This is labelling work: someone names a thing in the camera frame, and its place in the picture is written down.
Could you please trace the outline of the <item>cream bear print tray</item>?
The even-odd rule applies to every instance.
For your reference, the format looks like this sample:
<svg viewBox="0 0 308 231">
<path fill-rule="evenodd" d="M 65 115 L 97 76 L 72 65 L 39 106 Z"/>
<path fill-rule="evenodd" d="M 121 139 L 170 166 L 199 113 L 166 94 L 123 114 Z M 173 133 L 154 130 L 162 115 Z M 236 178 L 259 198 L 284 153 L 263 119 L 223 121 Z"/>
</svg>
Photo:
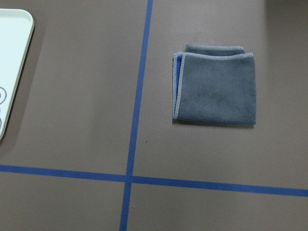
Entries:
<svg viewBox="0 0 308 231">
<path fill-rule="evenodd" d="M 32 15 L 23 9 L 0 10 L 0 137 L 8 123 L 17 85 L 34 30 Z"/>
</svg>

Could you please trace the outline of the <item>folded grey cloth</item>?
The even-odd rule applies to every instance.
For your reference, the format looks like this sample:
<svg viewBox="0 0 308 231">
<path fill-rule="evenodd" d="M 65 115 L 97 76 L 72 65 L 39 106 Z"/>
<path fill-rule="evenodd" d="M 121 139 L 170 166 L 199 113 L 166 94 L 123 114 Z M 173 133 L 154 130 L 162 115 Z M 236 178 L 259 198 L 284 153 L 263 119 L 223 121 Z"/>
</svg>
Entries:
<svg viewBox="0 0 308 231">
<path fill-rule="evenodd" d="M 254 126 L 255 60 L 241 46 L 187 44 L 173 54 L 173 119 Z"/>
</svg>

